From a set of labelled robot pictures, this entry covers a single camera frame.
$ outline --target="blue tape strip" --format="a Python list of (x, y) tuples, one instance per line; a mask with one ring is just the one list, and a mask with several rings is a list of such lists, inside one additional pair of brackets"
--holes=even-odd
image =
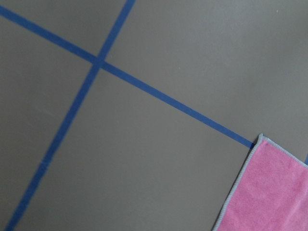
[(84, 49), (81, 49), (80, 47), (74, 45), (73, 43), (70, 43), (66, 41), (65, 39), (53, 34), (52, 32), (30, 22), (29, 20), (13, 13), (12, 11), (4, 8), (3, 6), (0, 6), (0, 15), (5, 17), (6, 19), (32, 31), (33, 33), (49, 40), (50, 42), (53, 42), (57, 44), (58, 46), (72, 52), (73, 54), (79, 56), (82, 59), (85, 59), (89, 61), (90, 63), (94, 63), (96, 60), (96, 57), (89, 52), (85, 51)]
[(179, 109), (180, 111), (190, 115), (191, 117), (201, 121), (202, 123), (210, 126), (211, 128), (223, 133), (226, 136), (229, 136), (230, 138), (234, 139), (235, 141), (238, 141), (239, 143), (245, 145), (246, 147), (252, 149), (254, 147), (254, 143), (247, 140), (246, 138), (236, 134), (235, 132), (227, 129), (226, 127), (220, 125), (219, 123), (211, 120), (210, 118), (200, 114), (199, 112), (191, 109), (190, 107), (180, 103), (179, 101), (171, 98), (170, 96), (162, 93), (161, 91), (151, 87), (150, 85), (147, 85), (146, 83), (138, 80), (137, 78), (129, 75), (128, 73), (125, 73), (124, 71), (116, 68), (115, 66), (112, 66), (109, 63), (103, 63), (102, 69), (105, 71), (119, 77), (120, 79), (134, 85), (135, 87), (145, 91), (146, 93), (160, 99), (161, 101), (164, 101), (165, 103), (168, 103), (169, 105)]
[(97, 76), (101, 65), (104, 63), (105, 57), (108, 55), (108, 52), (110, 51), (110, 48), (112, 44), (114, 43), (114, 40), (116, 39), (122, 25), (124, 24), (125, 20), (127, 19), (127, 16), (133, 6), (133, 3), (135, 0), (127, 0), (126, 4), (124, 5), (117, 21), (115, 22), (106, 42), (104, 43), (102, 49), (100, 50), (100, 53), (97, 58), (94, 60), (94, 64), (92, 68), (90, 69), (84, 83), (82, 84), (76, 98), (74, 99), (68, 113), (66, 114), (59, 130), (57, 131), (55, 137), (53, 138), (51, 145), (49, 146), (43, 160), (41, 161), (39, 167), (36, 170), (36, 173), (34, 174), (30, 184), (28, 185), (26, 192), (24, 193), (21, 201), (19, 202), (13, 216), (11, 217), (7, 227), (5, 228), (5, 231), (13, 231), (22, 218), (23, 214), (25, 213), (30, 200), (32, 199), (33, 195), (35, 194), (36, 190), (39, 187), (39, 183), (44, 177), (44, 175), (47, 172), (48, 166), (52, 162), (52, 158), (58, 148), (60, 147), (65, 135), (67, 134), (74, 118), (76, 117), (76, 114), (84, 101), (86, 95), (88, 94), (90, 87), (92, 83), (95, 80), (95, 77)]

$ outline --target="blue line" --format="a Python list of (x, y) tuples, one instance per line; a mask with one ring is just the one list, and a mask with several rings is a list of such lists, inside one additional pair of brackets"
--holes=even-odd
[(119, 77), (120, 79), (134, 85), (135, 87), (145, 91), (146, 93), (164, 101), (165, 103), (179, 109), (180, 111), (190, 115), (191, 117), (199, 120), (200, 122), (210, 126), (211, 128), (223, 133), (226, 136), (229, 136), (230, 138), (234, 139), (235, 141), (238, 141), (239, 143), (245, 145), (246, 147), (252, 149), (254, 147), (254, 143), (247, 140), (246, 138), (236, 134), (235, 132), (229, 130), (228, 128), (220, 125), (219, 123), (211, 120), (210, 118), (200, 114), (199, 112), (191, 109), (190, 107), (182, 104), (181, 102), (171, 98), (170, 96), (162, 93), (161, 91), (151, 87), (150, 85), (147, 85), (146, 83), (138, 80), (137, 78), (125, 73), (124, 71), (116, 68), (115, 66), (112, 66), (109, 63), (103, 63), (102, 69), (105, 71)]
[(0, 15), (5, 17), (6, 19), (32, 31), (33, 33), (49, 40), (52, 43), (57, 44), (58, 46), (72, 52), (73, 54), (79, 56), (82, 59), (89, 61), (90, 63), (94, 63), (96, 57), (89, 52), (85, 51), (84, 49), (70, 43), (69, 41), (53, 34), (52, 32), (30, 22), (29, 20), (13, 13), (12, 11), (0, 6)]
[(101, 65), (104, 63), (104, 59), (107, 56), (110, 46), (113, 44), (116, 36), (118, 35), (122, 25), (124, 24), (132, 6), (133, 6), (134, 0), (127, 0), (125, 6), (123, 7), (116, 23), (114, 24), (106, 42), (104, 43), (102, 49), (100, 50), (100, 53), (98, 57), (95, 59), (95, 62), (90, 69), (84, 83), (82, 84), (76, 98), (74, 99), (68, 113), (66, 114), (59, 130), (57, 131), (55, 137), (53, 138), (47, 152), (45, 153), (44, 158), (42, 159), (39, 167), (36, 170), (36, 173), (34, 174), (30, 184), (28, 185), (21, 201), (19, 202), (13, 216), (11, 217), (11, 220), (9, 221), (7, 227), (5, 228), (5, 231), (13, 231), (24, 215), (33, 195), (35, 194), (36, 190), (39, 187), (39, 184), (44, 177), (44, 175), (47, 172), (47, 169), (49, 165), (52, 162), (53, 156), (60, 147), (63, 139), (65, 138), (65, 135), (67, 134), (74, 118), (76, 117), (76, 114), (84, 101), (85, 97), (87, 96), (87, 93), (90, 90), (90, 87), (92, 83), (95, 80), (95, 77), (97, 76)]

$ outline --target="pink cloth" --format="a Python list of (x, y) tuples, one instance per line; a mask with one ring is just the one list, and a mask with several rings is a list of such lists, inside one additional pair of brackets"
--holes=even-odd
[(308, 166), (259, 135), (214, 231), (308, 231)]

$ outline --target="gray floor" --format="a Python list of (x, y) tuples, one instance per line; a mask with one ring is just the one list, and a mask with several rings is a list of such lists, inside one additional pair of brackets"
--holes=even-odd
[[(97, 54), (124, 0), (0, 0)], [(307, 1), (138, 0), (107, 61), (254, 141), (308, 150)], [(0, 230), (91, 65), (0, 17)], [(17, 231), (209, 231), (248, 148), (100, 71)]]

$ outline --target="gray tabletop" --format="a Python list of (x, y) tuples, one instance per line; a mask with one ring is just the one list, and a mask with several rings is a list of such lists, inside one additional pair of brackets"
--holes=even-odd
[[(0, 0), (97, 55), (124, 0)], [(253, 142), (308, 150), (308, 1), (137, 0), (106, 61)], [(0, 17), (0, 230), (92, 64)], [(209, 231), (249, 148), (101, 69), (17, 231)]]

